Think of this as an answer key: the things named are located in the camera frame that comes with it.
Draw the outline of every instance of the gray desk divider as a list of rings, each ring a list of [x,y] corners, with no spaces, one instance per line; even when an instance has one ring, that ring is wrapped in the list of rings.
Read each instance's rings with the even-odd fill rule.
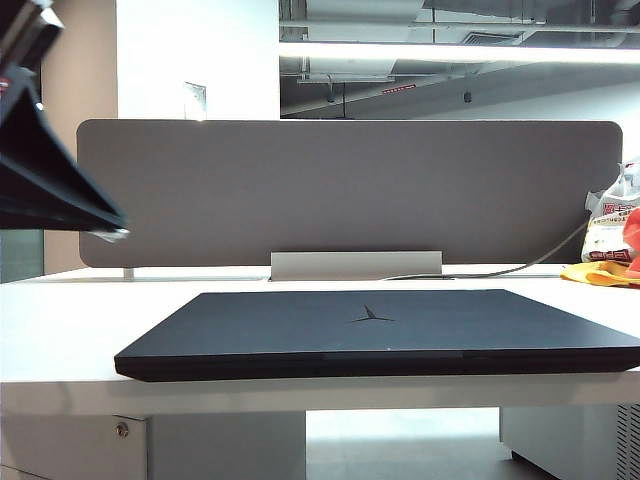
[[[131,235],[94,267],[269,265],[271,252],[442,250],[525,262],[613,182],[622,133],[575,121],[90,120],[79,161]],[[555,257],[576,261],[581,238]]]

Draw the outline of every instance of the yellow cloth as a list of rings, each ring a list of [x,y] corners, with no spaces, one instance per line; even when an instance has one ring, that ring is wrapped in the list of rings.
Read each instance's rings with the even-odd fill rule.
[[[610,260],[569,265],[561,273],[565,280],[602,285],[605,287],[625,285],[640,286],[640,278],[629,278],[625,274],[627,265]]]

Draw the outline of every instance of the white wall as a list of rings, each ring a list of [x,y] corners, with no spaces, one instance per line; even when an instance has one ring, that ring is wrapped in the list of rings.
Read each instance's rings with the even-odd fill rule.
[[[183,83],[209,119],[280,116],[277,0],[118,0],[120,118],[184,118]]]
[[[481,96],[482,92],[474,92],[474,98]],[[630,160],[640,155],[640,82],[482,107],[470,105],[466,108],[417,118],[429,120],[611,120],[618,123],[623,131],[623,159]]]
[[[42,101],[53,130],[76,154],[88,118],[118,116],[115,0],[56,0],[65,30],[42,64]],[[84,267],[75,232],[45,232],[46,274]]]

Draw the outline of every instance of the floor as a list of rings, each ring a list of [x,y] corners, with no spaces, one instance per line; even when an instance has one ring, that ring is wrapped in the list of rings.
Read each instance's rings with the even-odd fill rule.
[[[307,413],[309,480],[552,480],[511,459],[498,409]]]

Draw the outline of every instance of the cable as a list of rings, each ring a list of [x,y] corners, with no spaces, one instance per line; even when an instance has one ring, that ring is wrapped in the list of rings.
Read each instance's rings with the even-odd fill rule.
[[[506,275],[507,273],[513,273],[513,272],[517,272],[519,270],[524,270],[525,268],[529,268],[532,267],[534,265],[537,265],[541,262],[544,262],[547,258],[549,258],[551,255],[553,255],[554,253],[556,253],[558,250],[560,250],[562,247],[564,247],[567,243],[569,243],[569,241],[571,241],[576,235],[578,235],[582,230],[584,230],[587,225],[589,225],[589,220],[587,220],[586,222],[584,222],[582,225],[580,225],[578,228],[576,228],[573,232],[571,232],[569,234],[569,236],[567,238],[565,238],[564,240],[562,240],[562,242],[560,242],[557,246],[555,246],[554,248],[552,248],[551,250],[549,250],[547,253],[545,253],[543,256],[536,258],[535,260],[522,265],[520,267],[515,267],[515,268],[509,268],[508,270],[500,270],[498,272],[491,272],[491,273],[454,273],[454,274],[440,274],[440,273],[425,273],[425,274],[417,274],[417,275],[399,275],[396,277],[388,277],[388,278],[383,278],[382,280],[423,280],[423,279],[430,279],[430,280],[453,280],[453,279],[462,279],[462,278],[491,278],[491,277],[498,277],[500,275]]]

